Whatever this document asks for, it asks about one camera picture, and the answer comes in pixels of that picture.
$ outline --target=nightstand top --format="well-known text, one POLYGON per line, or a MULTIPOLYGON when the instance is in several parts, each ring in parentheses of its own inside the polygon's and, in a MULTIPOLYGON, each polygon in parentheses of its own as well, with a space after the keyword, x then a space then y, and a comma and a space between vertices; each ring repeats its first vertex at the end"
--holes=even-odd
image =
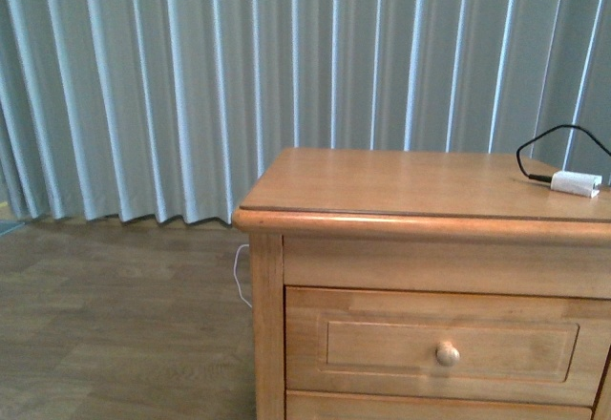
MULTIPOLYGON (((557 169, 528 158, 531 173, 557 169)), ((284 150, 241 210, 611 222, 608 188, 588 199, 525 178, 514 155, 284 150)))

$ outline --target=white adapter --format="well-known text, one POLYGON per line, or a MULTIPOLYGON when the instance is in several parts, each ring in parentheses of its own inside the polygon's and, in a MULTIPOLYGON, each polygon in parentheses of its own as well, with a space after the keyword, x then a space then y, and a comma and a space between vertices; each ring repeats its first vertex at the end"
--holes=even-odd
POLYGON ((600 192, 601 185, 602 176, 600 175, 560 170, 552 175, 551 189, 591 199, 600 192))

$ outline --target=round wooden knob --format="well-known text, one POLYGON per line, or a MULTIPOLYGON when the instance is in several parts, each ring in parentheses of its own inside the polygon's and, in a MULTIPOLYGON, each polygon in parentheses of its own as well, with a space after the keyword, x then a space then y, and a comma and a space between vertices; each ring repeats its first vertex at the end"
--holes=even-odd
POLYGON ((454 366, 460 361, 460 352, 454 348, 452 342, 442 342, 437 346, 437 363, 441 366, 454 366))

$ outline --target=floor board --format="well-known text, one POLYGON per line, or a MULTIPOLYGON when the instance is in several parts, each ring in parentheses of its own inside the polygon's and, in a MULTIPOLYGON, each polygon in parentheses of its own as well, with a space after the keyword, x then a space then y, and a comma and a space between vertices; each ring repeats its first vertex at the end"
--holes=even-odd
POLYGON ((0 238, 0 420, 254 419, 242 243, 137 224, 0 238))

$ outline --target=wooden drawer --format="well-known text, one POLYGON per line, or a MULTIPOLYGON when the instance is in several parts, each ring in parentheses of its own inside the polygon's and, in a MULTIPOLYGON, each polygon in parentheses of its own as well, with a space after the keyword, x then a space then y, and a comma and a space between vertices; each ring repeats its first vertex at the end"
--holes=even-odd
POLYGON ((607 302, 286 289, 286 385, 591 407, 611 343, 607 302), (459 361, 443 366, 441 343, 459 361))
POLYGON ((286 420, 589 420, 588 408, 290 391, 286 420))
POLYGON ((611 246, 284 238, 284 283, 359 289, 611 297, 611 246))

